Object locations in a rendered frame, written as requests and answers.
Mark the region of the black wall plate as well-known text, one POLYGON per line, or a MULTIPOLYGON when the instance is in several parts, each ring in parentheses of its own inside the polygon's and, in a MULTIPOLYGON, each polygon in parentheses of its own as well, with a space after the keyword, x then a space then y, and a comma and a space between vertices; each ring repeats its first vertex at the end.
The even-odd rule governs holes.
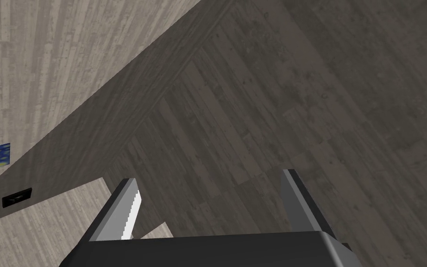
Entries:
POLYGON ((24 189, 22 191, 13 193, 11 195, 2 197, 2 208, 7 208, 16 203, 25 201, 31 197, 32 188, 24 189))

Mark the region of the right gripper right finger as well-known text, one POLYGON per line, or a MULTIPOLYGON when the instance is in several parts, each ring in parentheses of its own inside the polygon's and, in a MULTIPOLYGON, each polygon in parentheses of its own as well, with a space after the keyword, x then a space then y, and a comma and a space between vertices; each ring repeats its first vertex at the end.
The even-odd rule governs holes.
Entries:
POLYGON ((281 173, 280 197, 293 232, 323 231, 336 238, 318 204, 294 169, 281 173))

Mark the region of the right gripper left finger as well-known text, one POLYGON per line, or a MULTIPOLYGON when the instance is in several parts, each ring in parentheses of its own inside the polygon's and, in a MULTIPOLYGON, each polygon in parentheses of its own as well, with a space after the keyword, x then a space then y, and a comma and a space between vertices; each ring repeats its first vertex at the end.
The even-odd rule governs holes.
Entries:
POLYGON ((136 179, 121 180, 82 236, 82 242, 131 239, 141 202, 136 179))

